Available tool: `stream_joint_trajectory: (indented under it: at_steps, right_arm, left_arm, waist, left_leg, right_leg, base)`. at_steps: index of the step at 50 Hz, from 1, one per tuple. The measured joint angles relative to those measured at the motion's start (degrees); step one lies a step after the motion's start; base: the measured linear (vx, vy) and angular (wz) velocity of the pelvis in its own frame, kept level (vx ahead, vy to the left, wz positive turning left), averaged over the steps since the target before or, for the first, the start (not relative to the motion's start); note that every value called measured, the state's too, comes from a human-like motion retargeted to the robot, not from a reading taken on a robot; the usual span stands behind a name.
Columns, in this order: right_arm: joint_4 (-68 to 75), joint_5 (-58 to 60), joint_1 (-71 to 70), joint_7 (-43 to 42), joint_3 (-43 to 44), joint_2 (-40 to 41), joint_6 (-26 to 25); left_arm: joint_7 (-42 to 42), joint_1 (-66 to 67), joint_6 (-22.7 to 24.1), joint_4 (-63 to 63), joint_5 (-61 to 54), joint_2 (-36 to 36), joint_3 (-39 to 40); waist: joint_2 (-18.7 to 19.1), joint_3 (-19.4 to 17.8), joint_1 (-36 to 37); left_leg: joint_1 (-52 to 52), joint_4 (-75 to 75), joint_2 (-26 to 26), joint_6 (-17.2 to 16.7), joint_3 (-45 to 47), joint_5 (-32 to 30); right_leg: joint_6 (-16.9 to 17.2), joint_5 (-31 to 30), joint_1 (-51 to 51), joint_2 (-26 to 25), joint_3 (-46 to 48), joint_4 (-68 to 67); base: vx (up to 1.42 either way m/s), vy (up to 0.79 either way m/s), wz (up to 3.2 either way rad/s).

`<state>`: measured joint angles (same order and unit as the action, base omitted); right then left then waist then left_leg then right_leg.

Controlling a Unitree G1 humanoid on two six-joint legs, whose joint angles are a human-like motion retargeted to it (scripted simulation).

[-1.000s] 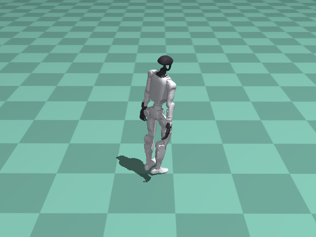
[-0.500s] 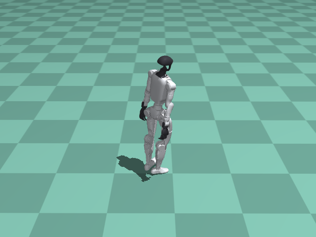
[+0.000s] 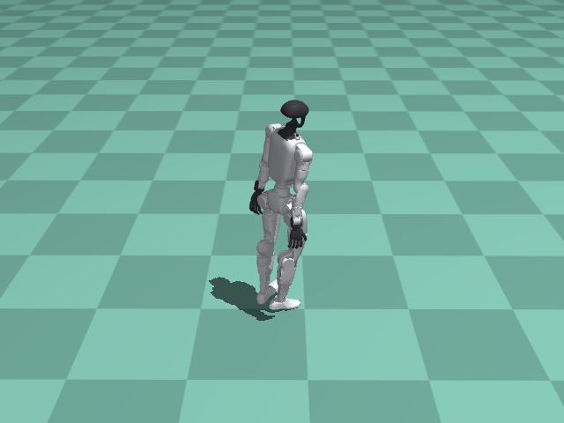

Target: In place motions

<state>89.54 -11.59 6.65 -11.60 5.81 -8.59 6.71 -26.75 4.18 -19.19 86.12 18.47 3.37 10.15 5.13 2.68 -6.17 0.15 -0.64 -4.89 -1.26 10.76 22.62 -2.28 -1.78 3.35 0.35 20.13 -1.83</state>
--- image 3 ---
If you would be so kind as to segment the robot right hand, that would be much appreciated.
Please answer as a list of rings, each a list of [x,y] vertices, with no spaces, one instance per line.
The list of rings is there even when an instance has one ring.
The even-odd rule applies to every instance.
[[[300,247],[302,247],[302,238],[304,237],[304,240],[307,240],[307,236],[303,233],[303,230],[301,229],[301,223],[299,225],[293,225],[293,217],[291,217],[291,227],[293,228],[291,233],[290,233],[290,242],[289,245],[287,246],[288,248],[290,248],[292,246],[292,249],[295,247],[295,242],[297,241],[296,244],[296,249],[299,247],[299,243]],[[292,245],[293,242],[293,245]]]

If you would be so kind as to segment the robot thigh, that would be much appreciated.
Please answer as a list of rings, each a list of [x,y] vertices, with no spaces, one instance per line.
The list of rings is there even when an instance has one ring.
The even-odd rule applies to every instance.
[[[275,250],[275,242],[278,236],[278,229],[281,215],[274,212],[267,205],[268,191],[263,192],[257,197],[259,206],[263,209],[263,233],[264,240],[260,243],[258,252],[262,256],[271,256]]]
[[[290,204],[286,205],[285,208],[284,208],[284,210],[283,210],[283,213],[284,213],[284,216],[283,216],[283,217],[284,217],[284,221],[285,221],[286,225],[288,226],[288,229],[287,229],[288,244],[289,244],[289,242],[290,242],[290,233],[291,233],[291,231],[292,231],[292,229],[293,229],[293,228],[291,227],[291,212],[290,212],[290,211],[291,211],[291,208],[292,208],[292,204],[290,203]],[[306,213],[304,212],[303,209],[302,209],[302,215],[301,215],[301,229],[303,230],[303,233],[307,236],[307,232],[308,232],[307,215],[306,215]],[[301,252],[302,252],[302,250],[303,250],[303,248],[304,248],[305,242],[306,242],[306,241],[304,240],[304,237],[303,237],[303,238],[302,238],[302,243],[303,243],[303,244],[302,244],[302,247],[300,247],[300,244],[301,244],[301,243],[299,243],[299,247],[296,249],[296,248],[295,248],[295,247],[296,247],[296,244],[297,244],[297,241],[296,241],[296,242],[295,242],[295,247],[294,247],[293,249],[292,249],[292,246],[291,246],[291,247],[288,249],[288,251],[285,250],[285,251],[280,252],[280,253],[278,254],[278,257],[277,257],[279,266],[281,267],[281,262],[282,262],[282,260],[283,260],[284,258],[286,258],[286,257],[292,257],[293,260],[294,260],[294,263],[296,263],[297,259],[299,258],[300,254],[301,254]],[[292,245],[293,245],[293,242],[292,242]]]

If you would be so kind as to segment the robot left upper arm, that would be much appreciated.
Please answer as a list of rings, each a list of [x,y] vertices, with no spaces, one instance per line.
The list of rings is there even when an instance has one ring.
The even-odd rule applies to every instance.
[[[277,127],[281,126],[281,124],[279,123],[275,123],[275,124],[270,124],[266,127],[265,129],[265,133],[266,133],[266,137],[265,137],[265,141],[264,141],[264,145],[263,145],[263,156],[262,156],[262,160],[264,163],[268,164],[268,158],[269,158],[269,148],[270,148],[270,140],[271,140],[271,133],[273,132],[273,130]]]

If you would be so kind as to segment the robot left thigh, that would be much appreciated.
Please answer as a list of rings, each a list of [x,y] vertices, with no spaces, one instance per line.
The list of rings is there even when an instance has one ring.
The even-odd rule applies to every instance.
[[[260,243],[258,252],[262,256],[271,256],[275,250],[275,242],[278,236],[278,229],[281,215],[274,212],[267,205],[268,191],[263,192],[257,197],[259,206],[263,209],[263,233],[264,240]]]

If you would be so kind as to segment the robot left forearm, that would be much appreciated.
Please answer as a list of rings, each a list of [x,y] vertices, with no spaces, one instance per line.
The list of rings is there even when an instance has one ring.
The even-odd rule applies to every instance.
[[[258,188],[264,189],[265,184],[270,180],[269,174],[269,166],[268,164],[264,163],[261,159],[260,161],[260,172],[256,181],[259,181]]]

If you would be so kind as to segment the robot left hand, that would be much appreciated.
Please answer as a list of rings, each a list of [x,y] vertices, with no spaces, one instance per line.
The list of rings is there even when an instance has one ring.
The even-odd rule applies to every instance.
[[[253,193],[253,195],[252,195],[252,197],[251,197],[251,201],[250,201],[250,204],[249,204],[249,209],[250,209],[253,213],[256,213],[256,214],[259,215],[258,211],[259,211],[261,214],[263,214],[263,213],[262,213],[262,211],[261,211],[261,207],[259,206],[259,204],[258,204],[258,202],[257,202],[257,197],[258,197],[259,195],[261,195],[262,192],[264,192],[264,189],[259,189],[259,188],[258,188],[258,184],[259,184],[259,181],[256,181],[256,182],[255,182],[255,187],[254,187],[255,192]],[[257,206],[258,206],[258,210],[257,210]]]

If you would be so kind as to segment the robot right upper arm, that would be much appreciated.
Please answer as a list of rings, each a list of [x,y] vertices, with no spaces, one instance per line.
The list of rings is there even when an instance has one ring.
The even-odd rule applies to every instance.
[[[294,175],[293,190],[295,193],[298,193],[300,186],[307,185],[304,181],[308,176],[309,165],[313,159],[313,153],[306,145],[298,144],[296,145],[294,157],[297,164]]]

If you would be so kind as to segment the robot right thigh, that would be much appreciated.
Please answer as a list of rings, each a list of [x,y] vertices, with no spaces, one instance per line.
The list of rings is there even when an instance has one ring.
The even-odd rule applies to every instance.
[[[284,210],[283,210],[283,213],[284,213],[284,216],[283,216],[283,217],[284,217],[284,221],[285,221],[286,225],[288,226],[288,229],[287,229],[288,244],[289,244],[289,242],[290,242],[290,233],[291,233],[291,231],[292,231],[292,229],[293,229],[293,228],[291,227],[291,212],[290,212],[290,211],[291,211],[291,208],[292,208],[292,204],[290,203],[290,204],[286,205],[285,208],[284,208]],[[303,209],[302,209],[302,215],[301,215],[301,229],[303,230],[303,233],[307,236],[307,232],[308,232],[307,215],[306,215],[306,213],[304,212]],[[305,242],[306,242],[306,241],[304,240],[304,237],[303,237],[303,238],[302,238],[302,243],[303,243],[303,244],[302,244],[302,247],[300,247],[300,244],[301,244],[301,243],[299,243],[299,247],[296,249],[296,248],[295,248],[295,247],[296,247],[296,244],[297,244],[297,241],[296,241],[296,242],[295,242],[295,247],[294,247],[293,249],[292,249],[292,246],[291,246],[291,247],[288,249],[288,251],[285,250],[285,251],[280,252],[280,253],[278,254],[278,257],[277,257],[279,266],[281,267],[281,262],[282,262],[282,260],[283,260],[284,258],[286,258],[286,257],[292,257],[293,260],[294,260],[294,263],[296,263],[297,259],[299,258],[300,254],[301,254],[301,252],[302,252],[302,250],[303,250],[303,248],[304,248]],[[292,245],[293,245],[293,242],[292,242]]]

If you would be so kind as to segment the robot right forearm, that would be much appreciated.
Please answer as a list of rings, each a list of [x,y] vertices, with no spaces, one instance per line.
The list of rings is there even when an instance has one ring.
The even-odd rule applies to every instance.
[[[302,207],[305,202],[306,195],[308,193],[308,186],[300,186],[298,193],[293,195],[293,203],[291,208],[291,217],[293,217],[293,225],[299,225],[301,223]]]

